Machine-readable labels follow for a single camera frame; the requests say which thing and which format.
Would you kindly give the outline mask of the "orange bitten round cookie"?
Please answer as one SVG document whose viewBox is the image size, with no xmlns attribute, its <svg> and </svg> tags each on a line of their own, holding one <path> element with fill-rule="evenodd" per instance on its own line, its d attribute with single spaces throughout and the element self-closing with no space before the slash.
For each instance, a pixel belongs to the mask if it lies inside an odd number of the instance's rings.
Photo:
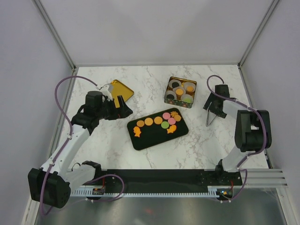
<svg viewBox="0 0 300 225">
<path fill-rule="evenodd" d="M 193 92 L 194 91 L 193 86 L 187 86 L 186 91 L 187 92 Z"/>
</svg>

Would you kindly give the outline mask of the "black round cookie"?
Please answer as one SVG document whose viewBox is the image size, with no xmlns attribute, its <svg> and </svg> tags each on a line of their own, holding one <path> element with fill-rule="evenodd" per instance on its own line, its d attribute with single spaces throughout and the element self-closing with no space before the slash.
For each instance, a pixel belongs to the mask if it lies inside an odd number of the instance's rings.
<svg viewBox="0 0 300 225">
<path fill-rule="evenodd" d="M 173 83 L 172 83 L 172 87 L 173 87 L 173 88 L 178 87 L 178 86 L 179 86 L 179 84 L 178 84 L 177 82 L 173 82 Z"/>
<path fill-rule="evenodd" d="M 174 95 L 173 95 L 173 94 L 168 94 L 168 95 L 166 96 L 166 98 L 174 99 Z"/>
</svg>

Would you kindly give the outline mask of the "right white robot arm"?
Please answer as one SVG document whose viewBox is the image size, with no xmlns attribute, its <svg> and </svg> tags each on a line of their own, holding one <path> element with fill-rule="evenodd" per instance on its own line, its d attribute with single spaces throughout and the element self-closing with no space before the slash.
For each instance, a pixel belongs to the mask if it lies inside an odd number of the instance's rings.
<svg viewBox="0 0 300 225">
<path fill-rule="evenodd" d="M 206 126 L 214 121 L 209 119 L 211 113 L 222 119 L 230 115 L 236 121 L 235 146 L 219 161 L 218 166 L 222 169 L 214 173 L 216 183 L 225 185 L 231 180 L 231 173 L 237 172 L 250 156 L 271 146 L 270 113 L 267 110 L 253 109 L 230 97 L 226 84 L 215 86 L 203 108 L 207 111 Z"/>
</svg>

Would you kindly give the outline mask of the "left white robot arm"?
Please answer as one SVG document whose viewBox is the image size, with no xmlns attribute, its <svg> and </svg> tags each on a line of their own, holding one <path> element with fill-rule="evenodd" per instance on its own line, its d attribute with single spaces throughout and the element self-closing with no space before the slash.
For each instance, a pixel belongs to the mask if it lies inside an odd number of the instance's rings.
<svg viewBox="0 0 300 225">
<path fill-rule="evenodd" d="M 114 100 L 109 98 L 108 92 L 87 93 L 85 103 L 71 119 L 66 141 L 57 147 L 39 169 L 30 170 L 28 181 L 32 200 L 61 209 L 67 204 L 72 191 L 83 184 L 97 185 L 102 181 L 101 165 L 98 163 L 85 161 L 72 172 L 68 169 L 100 120 L 123 119 L 133 113 L 121 95 L 117 99 L 120 105 L 118 108 Z"/>
</svg>

